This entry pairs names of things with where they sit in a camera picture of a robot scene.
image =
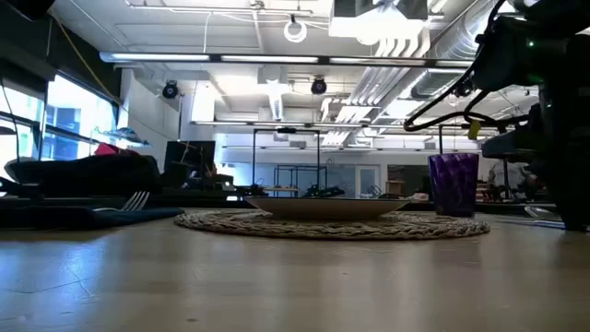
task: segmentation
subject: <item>purple cup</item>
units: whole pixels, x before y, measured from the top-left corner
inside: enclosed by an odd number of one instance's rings
[[[428,157],[436,213],[472,217],[476,208],[479,155],[446,153]]]

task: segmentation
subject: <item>plate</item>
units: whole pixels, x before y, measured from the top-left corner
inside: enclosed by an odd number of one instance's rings
[[[409,203],[396,199],[250,196],[253,206],[286,219],[375,219]]]

